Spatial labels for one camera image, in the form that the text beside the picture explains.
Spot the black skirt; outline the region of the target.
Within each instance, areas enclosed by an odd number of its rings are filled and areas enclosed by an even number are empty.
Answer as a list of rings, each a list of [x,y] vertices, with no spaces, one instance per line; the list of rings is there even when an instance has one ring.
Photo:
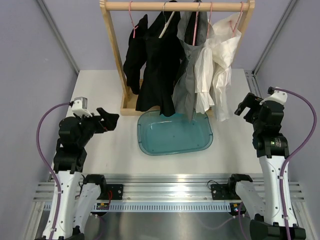
[[[126,76],[126,85],[130,87],[133,94],[140,92],[141,68],[147,60],[146,43],[144,36],[148,30],[148,15],[145,14],[131,31],[128,40],[128,49],[123,64]]]

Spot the pink wire hanger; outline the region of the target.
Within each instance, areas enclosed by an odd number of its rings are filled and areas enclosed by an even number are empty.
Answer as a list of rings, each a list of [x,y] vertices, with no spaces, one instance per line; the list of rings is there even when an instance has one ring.
[[[131,13],[132,3],[133,3],[133,1],[131,0],[131,1],[129,2],[129,6],[128,6],[128,12],[129,12],[129,17],[130,17],[130,21],[131,21],[131,24],[132,24],[132,30],[133,30],[132,38],[134,39],[134,38],[136,37],[136,29],[137,29],[138,27],[135,25],[135,23],[134,23],[134,21],[133,21],[133,18],[132,18],[132,13]]]

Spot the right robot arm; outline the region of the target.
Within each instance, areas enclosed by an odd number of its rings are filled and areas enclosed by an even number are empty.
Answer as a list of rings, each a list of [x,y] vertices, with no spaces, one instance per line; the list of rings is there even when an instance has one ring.
[[[253,240],[304,240],[306,230],[298,226],[288,180],[289,144],[280,132],[284,118],[284,104],[288,95],[275,91],[262,99],[248,93],[239,103],[235,115],[245,108],[243,117],[252,124],[252,145],[262,169],[264,198],[254,189],[249,175],[233,174],[227,185],[232,198],[240,198],[250,217],[249,232]]]

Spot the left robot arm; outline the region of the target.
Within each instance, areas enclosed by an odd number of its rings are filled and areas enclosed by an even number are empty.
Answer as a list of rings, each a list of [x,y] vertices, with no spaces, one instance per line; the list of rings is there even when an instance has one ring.
[[[52,204],[43,240],[83,240],[85,226],[97,199],[109,196],[106,178],[102,174],[88,174],[82,182],[80,195],[77,187],[87,157],[86,144],[95,134],[113,131],[118,123],[117,113],[97,108],[98,114],[74,114],[59,123],[53,167]]]

